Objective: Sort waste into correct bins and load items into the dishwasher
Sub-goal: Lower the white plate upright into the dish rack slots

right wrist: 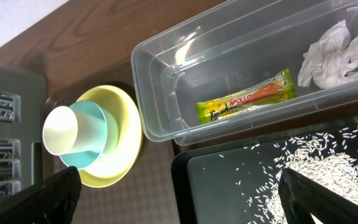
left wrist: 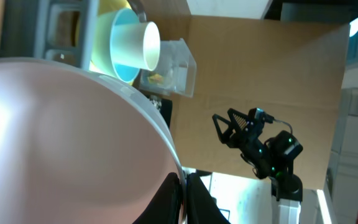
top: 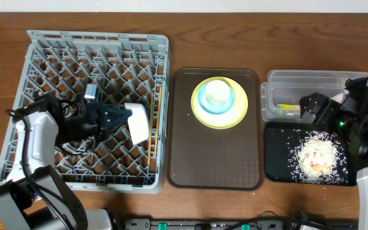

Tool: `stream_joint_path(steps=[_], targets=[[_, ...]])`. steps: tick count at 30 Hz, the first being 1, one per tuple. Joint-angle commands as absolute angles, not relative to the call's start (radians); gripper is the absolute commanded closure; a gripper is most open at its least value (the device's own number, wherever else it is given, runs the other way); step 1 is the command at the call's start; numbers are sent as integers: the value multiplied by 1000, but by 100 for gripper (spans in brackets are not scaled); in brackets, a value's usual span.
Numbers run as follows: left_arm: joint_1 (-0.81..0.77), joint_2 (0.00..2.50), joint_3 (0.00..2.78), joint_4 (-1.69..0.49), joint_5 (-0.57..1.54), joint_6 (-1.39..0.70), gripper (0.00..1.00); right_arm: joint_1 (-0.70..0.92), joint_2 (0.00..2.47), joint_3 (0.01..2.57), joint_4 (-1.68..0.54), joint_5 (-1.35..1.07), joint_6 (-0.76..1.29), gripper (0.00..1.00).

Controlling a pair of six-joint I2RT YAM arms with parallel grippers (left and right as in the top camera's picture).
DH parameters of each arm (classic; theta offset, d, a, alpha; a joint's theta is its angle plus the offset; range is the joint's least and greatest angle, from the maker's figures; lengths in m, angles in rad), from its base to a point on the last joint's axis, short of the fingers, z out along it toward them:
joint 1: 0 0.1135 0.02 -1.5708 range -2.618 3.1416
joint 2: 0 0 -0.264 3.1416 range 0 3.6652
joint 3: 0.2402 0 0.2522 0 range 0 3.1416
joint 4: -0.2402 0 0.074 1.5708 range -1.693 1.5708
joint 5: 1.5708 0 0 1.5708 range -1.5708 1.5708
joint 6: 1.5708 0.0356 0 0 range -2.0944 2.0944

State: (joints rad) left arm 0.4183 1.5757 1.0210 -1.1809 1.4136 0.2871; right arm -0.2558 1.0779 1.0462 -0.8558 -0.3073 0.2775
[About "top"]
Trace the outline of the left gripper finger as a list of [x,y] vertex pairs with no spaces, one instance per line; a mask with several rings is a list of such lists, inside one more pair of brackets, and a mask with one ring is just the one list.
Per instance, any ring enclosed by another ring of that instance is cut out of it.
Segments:
[[105,120],[100,127],[100,140],[106,140],[111,134],[113,134],[120,126],[127,124],[127,119],[119,120]]
[[102,107],[100,110],[102,120],[108,123],[124,123],[132,115],[129,109],[119,109],[115,107]]

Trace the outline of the white bowl with food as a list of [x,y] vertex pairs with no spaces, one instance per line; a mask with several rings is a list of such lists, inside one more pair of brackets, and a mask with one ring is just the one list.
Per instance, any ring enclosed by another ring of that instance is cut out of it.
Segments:
[[148,140],[150,126],[144,106],[139,103],[125,103],[125,109],[132,112],[128,118],[128,128],[133,145]]

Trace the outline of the green snack wrapper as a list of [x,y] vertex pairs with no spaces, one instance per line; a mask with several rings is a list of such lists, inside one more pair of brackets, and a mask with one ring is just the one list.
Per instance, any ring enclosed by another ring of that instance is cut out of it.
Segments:
[[297,110],[297,109],[300,109],[300,106],[282,103],[282,104],[277,104],[277,108]]

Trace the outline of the wooden chopstick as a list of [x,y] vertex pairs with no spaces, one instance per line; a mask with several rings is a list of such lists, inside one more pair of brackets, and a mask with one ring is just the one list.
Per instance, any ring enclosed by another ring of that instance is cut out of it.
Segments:
[[151,93],[150,110],[149,110],[149,139],[148,139],[148,166],[150,168],[151,163],[151,140],[153,129],[153,109],[154,109],[154,94]]
[[156,136],[155,136],[155,158],[157,157],[158,150],[158,136],[159,136],[159,122],[160,122],[160,112],[161,112],[161,102],[162,102],[162,86],[160,86],[159,97],[158,97],[158,106],[157,106],[157,122],[156,122]]

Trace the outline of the yellow-green plate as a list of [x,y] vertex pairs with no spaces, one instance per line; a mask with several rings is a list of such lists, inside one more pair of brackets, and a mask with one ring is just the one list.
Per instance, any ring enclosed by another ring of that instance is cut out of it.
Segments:
[[[198,102],[197,96],[202,85],[213,80],[227,82],[234,91],[234,104],[223,114],[210,114],[202,109]],[[228,77],[210,77],[200,82],[192,92],[190,104],[195,117],[202,124],[214,129],[227,129],[237,125],[245,117],[249,105],[245,90],[239,83]]]

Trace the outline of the light blue saucer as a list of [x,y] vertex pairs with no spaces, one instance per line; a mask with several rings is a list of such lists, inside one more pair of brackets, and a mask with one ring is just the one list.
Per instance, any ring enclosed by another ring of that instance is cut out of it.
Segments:
[[223,114],[227,112],[234,104],[234,91],[232,87],[227,83],[231,90],[230,97],[227,101],[223,103],[215,103],[215,102],[211,102],[206,97],[206,94],[205,94],[206,84],[202,85],[202,87],[199,90],[198,96],[197,96],[198,102],[201,108],[210,114]]

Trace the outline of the white upturned cup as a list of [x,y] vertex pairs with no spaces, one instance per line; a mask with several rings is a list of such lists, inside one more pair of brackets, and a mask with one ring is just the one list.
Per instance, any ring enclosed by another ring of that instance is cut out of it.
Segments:
[[215,103],[223,103],[230,97],[229,85],[222,80],[212,80],[206,84],[205,94],[208,100]]

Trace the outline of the white tissue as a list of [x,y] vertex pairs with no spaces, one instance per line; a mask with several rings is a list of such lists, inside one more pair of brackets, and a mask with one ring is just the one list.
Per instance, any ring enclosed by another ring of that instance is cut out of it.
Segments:
[[332,97],[333,101],[336,101],[337,103],[340,103],[340,104],[342,104],[345,99],[346,99],[346,95],[344,93],[340,93]]

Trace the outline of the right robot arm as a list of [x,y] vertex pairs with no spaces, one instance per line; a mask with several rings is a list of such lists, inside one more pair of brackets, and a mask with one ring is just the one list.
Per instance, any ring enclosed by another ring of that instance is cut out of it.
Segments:
[[336,134],[353,155],[360,198],[359,229],[368,229],[368,85],[348,84],[341,103],[321,93],[301,97],[300,117],[312,119],[319,130]]

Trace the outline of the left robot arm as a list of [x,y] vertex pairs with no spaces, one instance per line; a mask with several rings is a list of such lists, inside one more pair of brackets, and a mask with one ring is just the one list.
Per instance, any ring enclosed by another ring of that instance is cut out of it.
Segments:
[[132,122],[132,104],[119,109],[43,95],[7,113],[18,135],[13,168],[0,185],[0,219],[7,229],[123,228],[107,208],[83,207],[55,170],[54,150],[88,137],[105,140],[118,125]]

